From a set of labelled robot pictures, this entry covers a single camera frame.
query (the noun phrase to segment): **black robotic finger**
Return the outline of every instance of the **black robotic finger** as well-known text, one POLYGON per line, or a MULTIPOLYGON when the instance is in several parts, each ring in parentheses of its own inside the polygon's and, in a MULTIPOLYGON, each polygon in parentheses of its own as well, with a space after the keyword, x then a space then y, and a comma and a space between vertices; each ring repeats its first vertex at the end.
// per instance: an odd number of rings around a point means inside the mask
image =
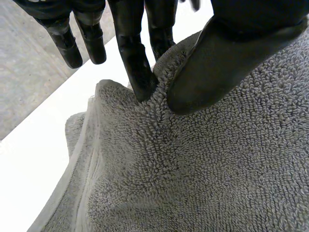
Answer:
POLYGON ((73 12, 89 57, 94 64, 106 61, 103 31, 100 25, 105 0, 74 0, 73 12))
POLYGON ((109 0, 119 52, 137 99, 150 99, 158 83, 141 43, 143 0, 109 0))
POLYGON ((185 115, 215 104, 306 27, 304 18, 296 26, 272 32, 239 34, 213 17, 170 85, 167 96, 170 109, 185 115))
POLYGON ((145 0, 150 44, 155 60, 175 45, 173 26, 178 0, 145 0))
POLYGON ((69 18, 36 20, 47 30, 66 64, 72 69, 81 67, 83 59, 72 34, 69 18))
POLYGON ((14 1, 47 30, 70 68, 75 69, 82 66, 82 56, 69 25, 71 12, 69 1, 14 1))
POLYGON ((190 0, 191 2, 191 5, 192 5, 192 8, 195 10, 195 11, 198 11, 201 7, 201 2, 200 0, 190 0))

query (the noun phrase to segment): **black gloved hand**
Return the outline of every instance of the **black gloved hand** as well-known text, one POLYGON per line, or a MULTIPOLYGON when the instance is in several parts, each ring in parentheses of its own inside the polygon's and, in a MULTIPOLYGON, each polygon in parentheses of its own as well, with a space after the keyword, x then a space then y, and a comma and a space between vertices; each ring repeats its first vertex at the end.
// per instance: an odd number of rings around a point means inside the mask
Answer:
MULTIPOLYGON (((73 11, 90 59, 95 64, 106 60, 100 19, 105 0, 14 0, 30 16, 46 28, 67 65, 78 68, 82 57, 69 25, 73 11)), ((174 40, 172 27, 178 0, 108 0, 115 24, 119 52, 130 83, 139 101, 150 98, 157 79, 151 72, 141 43, 141 19, 144 4, 148 16, 150 42, 158 60, 174 40)))
POLYGON ((189 114, 219 101, 307 27, 309 0, 212 0, 202 30, 168 92, 168 105, 189 114))

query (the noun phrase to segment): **white table surface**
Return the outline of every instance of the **white table surface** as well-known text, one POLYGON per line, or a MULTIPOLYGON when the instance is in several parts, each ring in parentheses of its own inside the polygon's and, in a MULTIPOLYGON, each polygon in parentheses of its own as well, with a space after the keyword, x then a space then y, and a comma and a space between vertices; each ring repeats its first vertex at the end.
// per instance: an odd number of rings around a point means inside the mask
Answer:
MULTIPOLYGON (((175 42, 201 30, 212 15, 209 0, 196 13, 188 0, 179 4, 175 42)), ((141 37, 153 66, 146 14, 141 37)), ((44 207, 69 162, 65 123, 71 115, 86 111, 96 84, 112 79, 128 85, 115 37, 106 44, 106 52, 104 64, 88 61, 0 143, 1 232, 26 231, 44 207)))

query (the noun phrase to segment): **gray concrete floor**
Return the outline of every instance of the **gray concrete floor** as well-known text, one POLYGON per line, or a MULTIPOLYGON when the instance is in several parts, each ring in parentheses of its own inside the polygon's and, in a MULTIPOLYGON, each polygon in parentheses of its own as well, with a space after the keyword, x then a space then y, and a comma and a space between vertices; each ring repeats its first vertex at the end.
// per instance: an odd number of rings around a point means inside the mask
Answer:
MULTIPOLYGON (((77 69, 62 59, 46 30, 13 1, 0 5, 0 140, 8 135, 77 69)), ((89 56, 73 15, 70 25, 84 63, 89 56)), ((106 6, 104 43, 115 36, 106 6)))

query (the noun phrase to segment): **gray towel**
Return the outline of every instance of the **gray towel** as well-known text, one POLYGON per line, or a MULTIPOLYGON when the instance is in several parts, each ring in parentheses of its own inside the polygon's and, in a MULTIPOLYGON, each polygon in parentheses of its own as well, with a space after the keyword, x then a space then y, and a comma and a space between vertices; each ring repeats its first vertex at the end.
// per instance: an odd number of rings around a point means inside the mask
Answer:
POLYGON ((66 124, 70 162, 30 232, 309 231, 309 31, 176 116, 166 91, 197 36, 159 60, 147 102, 98 83, 66 124))

